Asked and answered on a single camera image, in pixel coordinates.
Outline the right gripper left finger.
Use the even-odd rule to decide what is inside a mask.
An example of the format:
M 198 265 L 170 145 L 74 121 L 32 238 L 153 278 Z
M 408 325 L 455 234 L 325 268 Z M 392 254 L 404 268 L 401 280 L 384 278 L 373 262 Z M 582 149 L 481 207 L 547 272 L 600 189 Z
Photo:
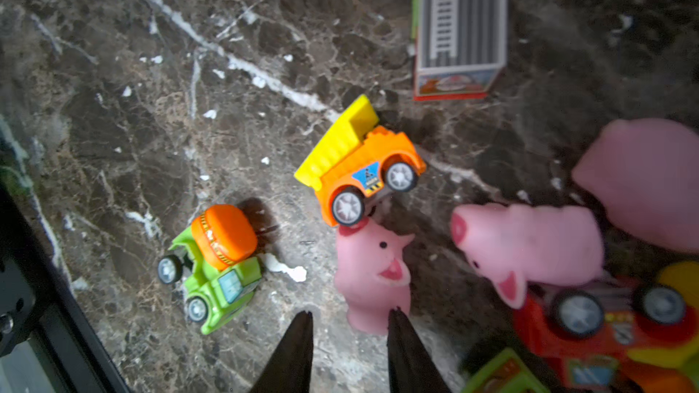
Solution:
M 300 311 L 249 393 L 309 393 L 313 349 L 312 313 Z

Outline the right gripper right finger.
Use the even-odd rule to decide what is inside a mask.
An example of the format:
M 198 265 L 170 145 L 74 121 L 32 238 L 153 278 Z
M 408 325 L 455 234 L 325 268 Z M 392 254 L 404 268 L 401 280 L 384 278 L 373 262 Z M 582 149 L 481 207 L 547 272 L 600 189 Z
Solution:
M 391 393 L 451 392 L 400 309 L 392 309 L 389 314 L 387 346 Z

